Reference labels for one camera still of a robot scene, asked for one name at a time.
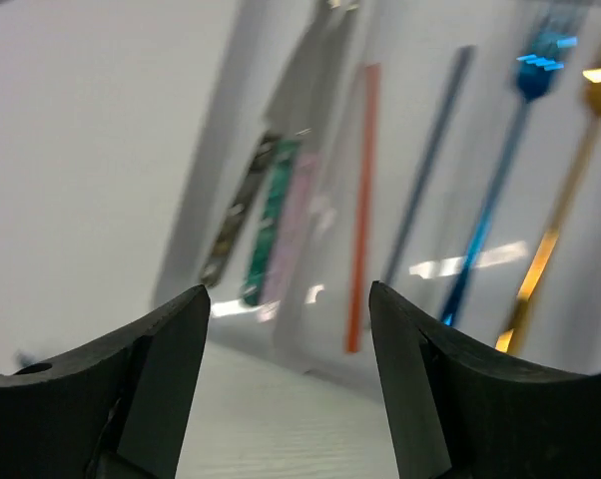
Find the blue fork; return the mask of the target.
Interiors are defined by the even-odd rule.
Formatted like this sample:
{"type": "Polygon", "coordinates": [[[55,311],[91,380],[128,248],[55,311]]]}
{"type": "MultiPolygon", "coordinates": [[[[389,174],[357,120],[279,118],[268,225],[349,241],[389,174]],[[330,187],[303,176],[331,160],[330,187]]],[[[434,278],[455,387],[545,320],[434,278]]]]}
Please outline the blue fork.
{"type": "Polygon", "coordinates": [[[455,325],[460,317],[472,271],[488,238],[496,206],[513,165],[531,107],[550,92],[554,78],[564,69],[568,53],[578,43],[577,35],[583,18],[581,6],[551,4],[535,23],[521,54],[516,57],[512,86],[518,95],[518,106],[468,242],[461,269],[439,315],[440,321],[447,326],[455,325]]]}

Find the orange chopstick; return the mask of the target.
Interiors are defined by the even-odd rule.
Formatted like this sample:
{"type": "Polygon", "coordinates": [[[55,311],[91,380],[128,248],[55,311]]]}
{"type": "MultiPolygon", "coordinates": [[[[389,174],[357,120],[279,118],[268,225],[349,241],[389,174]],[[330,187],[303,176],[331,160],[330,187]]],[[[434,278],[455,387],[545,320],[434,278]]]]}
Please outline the orange chopstick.
{"type": "Polygon", "coordinates": [[[353,236],[349,316],[344,337],[344,351],[347,354],[356,354],[360,351],[363,330],[362,309],[371,219],[380,72],[381,67],[378,63],[364,68],[365,102],[362,122],[361,163],[353,236]]]}

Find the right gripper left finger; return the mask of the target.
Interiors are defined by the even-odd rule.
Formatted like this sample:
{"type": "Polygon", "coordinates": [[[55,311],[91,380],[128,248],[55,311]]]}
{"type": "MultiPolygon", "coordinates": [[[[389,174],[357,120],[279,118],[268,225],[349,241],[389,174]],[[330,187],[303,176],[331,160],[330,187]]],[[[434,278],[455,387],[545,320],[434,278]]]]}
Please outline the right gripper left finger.
{"type": "Polygon", "coordinates": [[[0,478],[173,478],[207,339],[196,285],[145,316],[0,374],[0,478]]]}

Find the dark blue chopstick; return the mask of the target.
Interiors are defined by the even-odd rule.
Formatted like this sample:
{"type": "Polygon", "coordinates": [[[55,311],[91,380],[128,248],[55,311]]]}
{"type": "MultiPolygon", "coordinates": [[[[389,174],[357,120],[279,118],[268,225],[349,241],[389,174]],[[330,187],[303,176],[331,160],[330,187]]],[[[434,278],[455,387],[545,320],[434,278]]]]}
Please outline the dark blue chopstick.
{"type": "Polygon", "coordinates": [[[382,281],[393,285],[402,256],[415,225],[421,201],[435,166],[436,157],[449,126],[456,100],[459,98],[468,70],[476,53],[476,45],[464,45],[457,49],[443,95],[436,109],[432,127],[412,182],[409,198],[401,218],[382,281]]]}

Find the knife green handle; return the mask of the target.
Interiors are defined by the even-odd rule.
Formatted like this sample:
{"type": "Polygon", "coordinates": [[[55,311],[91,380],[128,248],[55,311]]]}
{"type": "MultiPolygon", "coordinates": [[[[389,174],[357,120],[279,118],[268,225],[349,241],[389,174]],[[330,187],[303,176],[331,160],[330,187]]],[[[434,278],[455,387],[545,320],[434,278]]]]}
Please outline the knife green handle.
{"type": "Polygon", "coordinates": [[[319,78],[310,99],[307,128],[286,145],[277,148],[277,162],[273,165],[272,179],[259,222],[249,268],[242,287],[242,302],[249,307],[262,305],[262,294],[269,262],[277,240],[278,228],[285,207],[295,165],[301,154],[319,155],[328,133],[333,110],[333,97],[347,54],[351,27],[355,23],[356,1],[345,1],[332,7],[333,17],[323,42],[319,59],[319,78]]]}

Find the knife pink handle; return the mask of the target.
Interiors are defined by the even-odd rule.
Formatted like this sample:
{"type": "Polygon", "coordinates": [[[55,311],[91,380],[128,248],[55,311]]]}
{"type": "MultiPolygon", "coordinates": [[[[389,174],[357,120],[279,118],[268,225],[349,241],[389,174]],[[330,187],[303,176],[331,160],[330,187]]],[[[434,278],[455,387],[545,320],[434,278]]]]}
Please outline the knife pink handle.
{"type": "Polygon", "coordinates": [[[273,255],[269,262],[263,288],[258,321],[266,322],[277,316],[280,301],[286,294],[294,269],[297,234],[301,217],[307,209],[309,190],[319,163],[318,154],[301,154],[294,168],[273,255]]]}

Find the knife dark handle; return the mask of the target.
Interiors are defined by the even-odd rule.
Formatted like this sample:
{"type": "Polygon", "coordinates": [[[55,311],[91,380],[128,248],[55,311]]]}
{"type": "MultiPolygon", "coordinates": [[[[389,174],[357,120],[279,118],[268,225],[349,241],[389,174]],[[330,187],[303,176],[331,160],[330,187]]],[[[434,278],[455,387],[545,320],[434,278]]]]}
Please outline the knife dark handle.
{"type": "Polygon", "coordinates": [[[266,130],[237,192],[229,204],[210,253],[201,269],[200,281],[207,288],[222,279],[232,250],[253,206],[259,189],[277,162],[277,148],[286,145],[307,128],[310,99],[319,78],[319,59],[333,17],[327,1],[316,1],[311,22],[295,47],[268,108],[266,130]]]}

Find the gold fork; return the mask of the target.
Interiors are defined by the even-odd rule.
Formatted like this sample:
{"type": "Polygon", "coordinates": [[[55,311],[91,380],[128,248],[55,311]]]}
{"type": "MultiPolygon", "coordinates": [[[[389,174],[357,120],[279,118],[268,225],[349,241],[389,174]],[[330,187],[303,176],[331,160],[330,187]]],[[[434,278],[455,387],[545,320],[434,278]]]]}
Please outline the gold fork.
{"type": "Polygon", "coordinates": [[[532,322],[533,307],[544,282],[544,273],[557,248],[577,188],[590,164],[601,131],[601,44],[594,62],[582,71],[582,76],[585,79],[583,102],[589,121],[536,253],[519,286],[506,327],[497,338],[495,349],[509,355],[517,355],[523,348],[532,322]]]}

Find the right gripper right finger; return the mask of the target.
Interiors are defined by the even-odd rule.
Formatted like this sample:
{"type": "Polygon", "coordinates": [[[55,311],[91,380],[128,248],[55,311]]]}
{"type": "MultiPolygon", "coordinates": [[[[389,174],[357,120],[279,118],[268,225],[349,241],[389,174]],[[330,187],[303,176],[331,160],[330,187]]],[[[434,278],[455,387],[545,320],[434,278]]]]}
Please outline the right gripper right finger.
{"type": "Polygon", "coordinates": [[[382,282],[371,335],[402,478],[601,478],[601,373],[529,362],[382,282]]]}

